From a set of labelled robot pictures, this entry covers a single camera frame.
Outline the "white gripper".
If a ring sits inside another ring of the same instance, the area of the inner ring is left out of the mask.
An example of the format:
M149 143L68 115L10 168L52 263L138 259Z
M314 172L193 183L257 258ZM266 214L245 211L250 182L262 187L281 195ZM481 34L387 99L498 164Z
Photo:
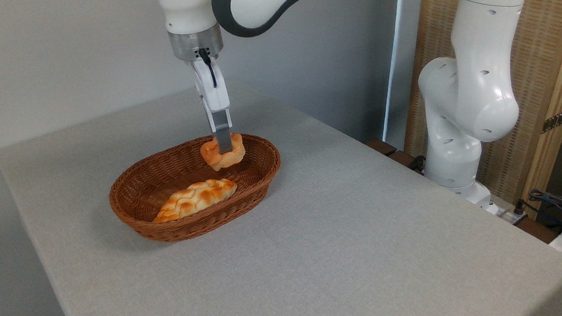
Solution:
M192 62L191 66L197 76L197 91L204 99L212 135L216 138L220 155L223 155L233 150L231 144L233 124L228 110L230 99L216 59L210 58L209 61L210 64L202 59L197 60Z

